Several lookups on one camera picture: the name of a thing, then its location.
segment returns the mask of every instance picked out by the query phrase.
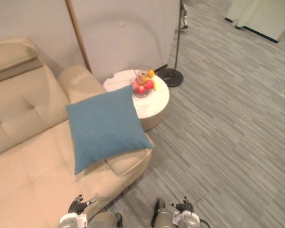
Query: cable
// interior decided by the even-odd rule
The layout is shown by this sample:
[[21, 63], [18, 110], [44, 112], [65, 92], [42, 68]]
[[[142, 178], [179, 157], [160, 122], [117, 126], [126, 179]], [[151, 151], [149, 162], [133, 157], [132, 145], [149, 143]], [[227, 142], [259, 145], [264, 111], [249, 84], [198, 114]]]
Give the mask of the cable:
[[195, 201], [195, 203], [192, 205], [194, 206], [200, 199], [204, 198], [205, 195], [201, 196], [197, 201]]
[[[204, 196], [205, 196], [205, 195], [201, 196], [197, 201], [195, 201], [195, 203], [194, 203], [192, 206], [194, 206], [198, 201], [200, 201], [202, 198], [204, 198]], [[201, 222], [201, 223], [205, 223], [209, 228], [211, 228], [210, 225], [209, 225], [209, 223], [206, 222], [205, 220], [200, 219], [200, 222]]]
[[208, 222], [206, 222], [205, 220], [203, 220], [203, 219], [200, 219], [200, 222], [202, 223], [205, 223], [209, 228], [211, 228], [210, 226], [209, 226], [209, 224], [208, 224]]

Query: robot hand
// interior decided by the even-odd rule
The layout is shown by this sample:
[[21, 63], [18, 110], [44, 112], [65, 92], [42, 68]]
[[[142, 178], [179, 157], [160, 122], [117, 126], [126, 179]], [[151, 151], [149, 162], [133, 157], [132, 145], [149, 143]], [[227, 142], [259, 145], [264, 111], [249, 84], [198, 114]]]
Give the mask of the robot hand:
[[76, 214], [80, 215], [88, 205], [95, 203], [97, 201], [97, 198], [92, 198], [84, 203], [81, 203], [82, 200], [82, 195], [78, 195], [68, 208], [68, 213], [75, 212]]
[[190, 212], [193, 212], [193, 205], [192, 203], [188, 200], [188, 197], [185, 196], [185, 200], [183, 200], [184, 203], [179, 203], [179, 204], [176, 204], [175, 208], [177, 210], [179, 210], [181, 213], [185, 210], [187, 211], [190, 211]]
[[177, 210], [180, 211], [180, 213], [182, 213], [183, 211], [185, 210], [188, 210], [190, 212], [193, 212], [193, 206], [191, 203], [179, 203], [179, 204], [176, 204], [175, 208]]

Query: white wall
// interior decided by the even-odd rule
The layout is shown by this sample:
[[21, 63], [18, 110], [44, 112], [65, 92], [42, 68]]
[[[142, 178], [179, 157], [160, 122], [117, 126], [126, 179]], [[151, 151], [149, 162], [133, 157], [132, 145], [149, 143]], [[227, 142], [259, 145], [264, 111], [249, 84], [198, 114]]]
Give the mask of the white wall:
[[64, 0], [0, 0], [0, 40], [26, 36], [54, 74], [84, 65]]
[[73, 0], [93, 74], [103, 82], [136, 65], [168, 63], [178, 0]]
[[226, 17], [279, 40], [285, 32], [285, 0], [234, 0]]

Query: sofa armrest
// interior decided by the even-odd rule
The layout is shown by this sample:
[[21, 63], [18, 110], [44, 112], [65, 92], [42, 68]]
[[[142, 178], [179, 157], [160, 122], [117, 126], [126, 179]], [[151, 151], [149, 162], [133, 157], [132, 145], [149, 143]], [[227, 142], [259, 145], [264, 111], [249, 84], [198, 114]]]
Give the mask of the sofa armrest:
[[57, 81], [72, 104], [106, 92], [100, 82], [81, 65], [63, 70]]
[[[153, 140], [146, 134], [147, 138], [154, 146]], [[137, 170], [137, 167], [147, 159], [151, 157], [152, 149], [142, 149], [129, 151], [119, 155], [115, 155], [109, 158], [106, 158], [106, 162], [110, 166], [111, 170], [119, 177], [126, 175], [127, 173]]]

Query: blue throw pillow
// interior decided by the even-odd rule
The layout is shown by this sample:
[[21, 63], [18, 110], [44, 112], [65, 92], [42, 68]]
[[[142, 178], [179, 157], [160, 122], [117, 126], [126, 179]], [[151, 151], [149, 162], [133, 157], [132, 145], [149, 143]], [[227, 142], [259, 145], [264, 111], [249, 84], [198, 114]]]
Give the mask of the blue throw pillow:
[[75, 144], [75, 174], [103, 158], [153, 148], [132, 100], [132, 86], [66, 107]]

